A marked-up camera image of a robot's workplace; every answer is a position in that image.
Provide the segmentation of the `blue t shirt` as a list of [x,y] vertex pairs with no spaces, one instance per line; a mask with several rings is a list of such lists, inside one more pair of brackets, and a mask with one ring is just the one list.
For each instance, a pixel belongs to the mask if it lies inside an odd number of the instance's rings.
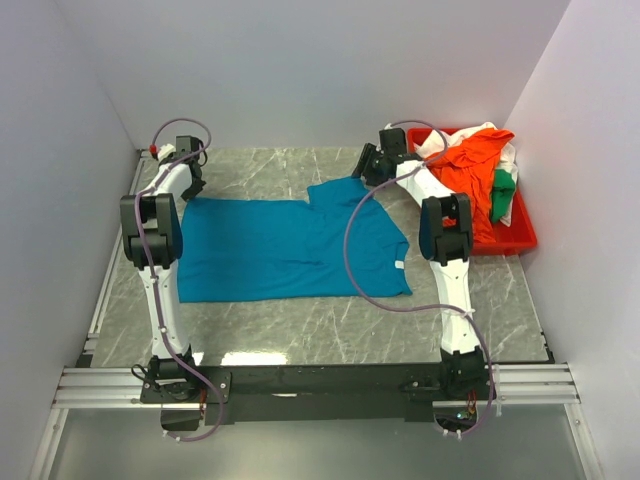
[[409,242],[362,181],[308,188],[305,200],[196,198],[184,211],[183,303],[408,295]]

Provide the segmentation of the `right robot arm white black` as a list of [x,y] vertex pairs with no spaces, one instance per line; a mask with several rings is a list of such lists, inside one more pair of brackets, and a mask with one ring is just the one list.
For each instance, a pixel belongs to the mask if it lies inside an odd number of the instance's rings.
[[352,176],[364,179],[375,192],[397,185],[420,207],[418,243],[436,280],[438,303],[427,310],[441,312],[441,363],[434,388],[460,399],[487,382],[486,343],[477,333],[469,292],[473,247],[471,200],[436,179],[429,162],[409,151],[399,122],[379,131],[377,146],[363,147]]

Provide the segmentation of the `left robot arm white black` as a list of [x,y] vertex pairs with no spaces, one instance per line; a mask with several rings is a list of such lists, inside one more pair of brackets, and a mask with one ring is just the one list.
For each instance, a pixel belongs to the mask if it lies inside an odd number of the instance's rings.
[[203,147],[202,140],[189,135],[160,148],[152,146],[158,172],[139,193],[120,200],[124,253],[143,283],[151,322],[149,364],[131,368],[143,382],[144,403],[193,402],[202,393],[179,313],[177,277],[183,235],[177,202],[194,198],[205,185],[199,164],[206,155]]

